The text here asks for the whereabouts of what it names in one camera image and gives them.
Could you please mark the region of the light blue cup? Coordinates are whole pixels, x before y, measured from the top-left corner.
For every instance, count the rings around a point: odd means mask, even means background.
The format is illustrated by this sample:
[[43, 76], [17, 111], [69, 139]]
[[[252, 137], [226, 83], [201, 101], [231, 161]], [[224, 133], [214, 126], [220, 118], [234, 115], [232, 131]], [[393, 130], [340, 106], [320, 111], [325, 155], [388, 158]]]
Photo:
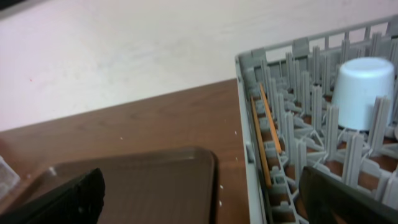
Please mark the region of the light blue cup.
[[394, 99], [395, 69], [379, 57], [349, 60], [338, 70], [331, 103], [339, 108], [338, 125], [368, 131], [378, 96]]

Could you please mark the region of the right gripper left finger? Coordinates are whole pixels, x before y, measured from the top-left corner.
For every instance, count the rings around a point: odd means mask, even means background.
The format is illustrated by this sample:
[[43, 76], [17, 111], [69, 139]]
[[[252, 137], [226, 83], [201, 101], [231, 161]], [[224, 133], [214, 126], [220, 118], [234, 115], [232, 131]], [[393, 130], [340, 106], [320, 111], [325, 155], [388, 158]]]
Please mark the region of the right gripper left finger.
[[104, 196], [103, 173], [96, 168], [2, 214], [1, 223], [97, 223]]

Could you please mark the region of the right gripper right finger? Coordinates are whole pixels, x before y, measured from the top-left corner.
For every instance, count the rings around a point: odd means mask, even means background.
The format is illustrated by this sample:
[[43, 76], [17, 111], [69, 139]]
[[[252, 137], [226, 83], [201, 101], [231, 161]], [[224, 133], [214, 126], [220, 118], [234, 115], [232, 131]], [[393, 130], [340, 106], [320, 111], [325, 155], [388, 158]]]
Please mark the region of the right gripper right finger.
[[310, 223], [397, 223], [397, 210], [378, 202], [325, 173], [305, 166], [299, 194]]

